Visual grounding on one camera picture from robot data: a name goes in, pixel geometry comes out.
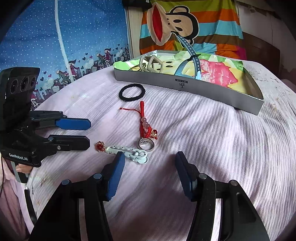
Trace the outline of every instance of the bed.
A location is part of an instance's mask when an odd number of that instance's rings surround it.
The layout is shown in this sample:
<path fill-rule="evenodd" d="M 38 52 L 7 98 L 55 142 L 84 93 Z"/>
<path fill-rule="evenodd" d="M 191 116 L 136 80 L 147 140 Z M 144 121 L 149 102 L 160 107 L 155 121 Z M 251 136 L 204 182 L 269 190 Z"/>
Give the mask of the bed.
<path fill-rule="evenodd" d="M 183 151 L 190 163 L 214 180 L 237 180 L 254 204 L 271 241 L 296 211 L 296 94 L 262 65 L 243 61 L 262 90 L 258 116 L 187 92 L 144 85 L 145 116 L 158 130 L 146 164 L 126 165 L 106 215 L 114 240 L 186 240 L 195 203 L 184 195 L 174 166 Z M 87 151 L 59 152 L 33 168 L 27 188 L 37 216 L 64 179 L 87 179 L 114 156 L 98 153 L 94 144 L 136 147 L 139 101 L 123 102 L 113 67 L 88 74 L 44 101 L 38 110 L 61 110 L 68 117 L 88 118 L 87 131 L 48 129 L 38 133 L 86 135 Z M 137 95 L 129 89 L 125 95 Z M 220 207 L 216 207 L 212 240 L 217 240 Z"/>

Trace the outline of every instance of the black bracelet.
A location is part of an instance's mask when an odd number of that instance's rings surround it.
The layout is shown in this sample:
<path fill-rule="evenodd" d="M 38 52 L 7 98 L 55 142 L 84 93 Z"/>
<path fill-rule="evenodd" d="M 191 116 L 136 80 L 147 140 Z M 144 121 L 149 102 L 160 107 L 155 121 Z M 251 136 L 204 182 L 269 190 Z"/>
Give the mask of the black bracelet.
<path fill-rule="evenodd" d="M 126 97 L 124 97 L 124 96 L 122 95 L 123 92 L 124 92 L 126 89 L 130 88 L 130 87 L 138 87 L 138 88 L 140 88 L 140 89 L 142 90 L 141 94 L 138 95 L 138 96 L 136 96 L 136 97 L 131 97 L 131 98 L 126 98 Z M 123 100 L 123 101 L 134 101 L 134 100 L 141 99 L 141 98 L 144 96 L 145 92 L 146 92 L 146 90 L 144 89 L 143 85 L 140 85 L 140 84 L 137 84 L 137 83 L 135 83 L 135 84 L 130 84 L 130 85 L 127 85 L 127 86 L 123 87 L 123 88 L 120 90 L 120 92 L 119 92 L 119 98 L 120 98 L 121 100 Z"/>

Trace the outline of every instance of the finger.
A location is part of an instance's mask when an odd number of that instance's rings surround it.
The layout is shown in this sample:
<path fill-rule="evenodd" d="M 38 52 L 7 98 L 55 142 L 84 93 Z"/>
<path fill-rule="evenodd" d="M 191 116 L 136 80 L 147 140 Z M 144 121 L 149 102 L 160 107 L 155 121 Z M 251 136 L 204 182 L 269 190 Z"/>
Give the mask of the finger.
<path fill-rule="evenodd" d="M 29 173 L 31 173 L 33 167 L 26 166 L 26 165 L 24 165 L 24 164 L 18 164 L 18 165 L 15 167 L 15 169 L 16 169 L 17 172 L 22 172 L 22 173 L 29 174 Z"/>

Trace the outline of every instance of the camera lens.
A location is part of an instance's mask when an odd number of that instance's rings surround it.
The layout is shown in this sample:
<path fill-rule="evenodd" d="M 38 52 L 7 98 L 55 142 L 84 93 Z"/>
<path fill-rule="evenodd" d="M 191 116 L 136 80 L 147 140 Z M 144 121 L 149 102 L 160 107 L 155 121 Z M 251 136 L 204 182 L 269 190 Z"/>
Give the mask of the camera lens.
<path fill-rule="evenodd" d="M 17 80 L 14 80 L 12 83 L 11 83 L 11 86 L 10 86 L 10 92 L 11 94 L 13 94 L 17 89 Z"/>
<path fill-rule="evenodd" d="M 26 87 L 27 87 L 27 84 L 29 83 L 29 77 L 24 77 L 22 79 L 22 83 L 20 85 L 20 89 L 21 91 L 23 91 Z"/>
<path fill-rule="evenodd" d="M 31 80 L 31 87 L 33 87 L 33 85 L 35 84 L 36 82 L 36 77 L 33 77 L 32 80 Z"/>

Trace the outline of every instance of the striped blanket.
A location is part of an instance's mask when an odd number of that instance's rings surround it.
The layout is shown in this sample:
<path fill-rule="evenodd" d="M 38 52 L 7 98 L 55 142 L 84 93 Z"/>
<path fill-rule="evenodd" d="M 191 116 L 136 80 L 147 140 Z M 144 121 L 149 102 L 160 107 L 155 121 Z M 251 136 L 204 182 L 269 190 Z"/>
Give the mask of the striped blanket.
<path fill-rule="evenodd" d="M 153 50 L 185 50 L 179 33 L 196 52 L 246 59 L 242 30 L 232 0 L 151 0 L 144 12 L 141 54 Z"/>

